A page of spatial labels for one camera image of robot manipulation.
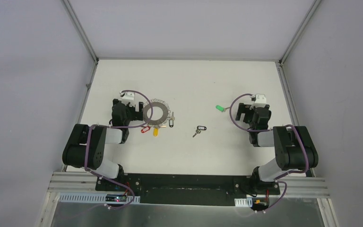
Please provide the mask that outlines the metal disc with keyrings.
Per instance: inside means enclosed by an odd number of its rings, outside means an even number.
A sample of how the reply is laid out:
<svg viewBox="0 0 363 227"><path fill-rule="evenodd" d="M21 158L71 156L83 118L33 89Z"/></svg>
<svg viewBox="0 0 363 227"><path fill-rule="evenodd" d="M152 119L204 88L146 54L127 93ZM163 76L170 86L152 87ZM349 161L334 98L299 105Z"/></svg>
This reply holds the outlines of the metal disc with keyrings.
<svg viewBox="0 0 363 227"><path fill-rule="evenodd" d="M143 104L143 127L161 128L170 119L169 105L160 99L151 99L150 102Z"/></svg>

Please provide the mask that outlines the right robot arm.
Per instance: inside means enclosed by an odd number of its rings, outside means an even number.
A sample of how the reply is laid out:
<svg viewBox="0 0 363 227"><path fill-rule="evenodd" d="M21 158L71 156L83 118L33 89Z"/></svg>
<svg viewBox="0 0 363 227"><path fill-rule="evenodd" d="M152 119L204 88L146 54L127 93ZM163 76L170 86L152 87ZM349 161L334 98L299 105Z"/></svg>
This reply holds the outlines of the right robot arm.
<svg viewBox="0 0 363 227"><path fill-rule="evenodd" d="M254 168L247 180L236 187L250 196L280 193L277 180L291 173L306 173L315 168L319 156L305 126L274 126L268 128L270 106L255 107L239 103L236 120L249 125L249 142L254 147L274 148L275 157Z"/></svg>

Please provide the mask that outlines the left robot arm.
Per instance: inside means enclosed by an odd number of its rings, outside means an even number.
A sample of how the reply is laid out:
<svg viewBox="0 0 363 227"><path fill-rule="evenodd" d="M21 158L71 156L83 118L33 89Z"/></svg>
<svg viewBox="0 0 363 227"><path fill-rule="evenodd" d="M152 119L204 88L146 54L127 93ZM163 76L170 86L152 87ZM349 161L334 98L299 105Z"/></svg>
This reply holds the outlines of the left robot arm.
<svg viewBox="0 0 363 227"><path fill-rule="evenodd" d="M120 164L110 161L104 156L104 149L109 144L124 144L129 137L131 121L143 120L143 103L138 103L138 110L131 102L122 103L118 99L112 101L111 126L89 126L75 124L68 142L62 153L65 165L82 168L106 177L107 185L113 191L120 191L125 186L124 170Z"/></svg>

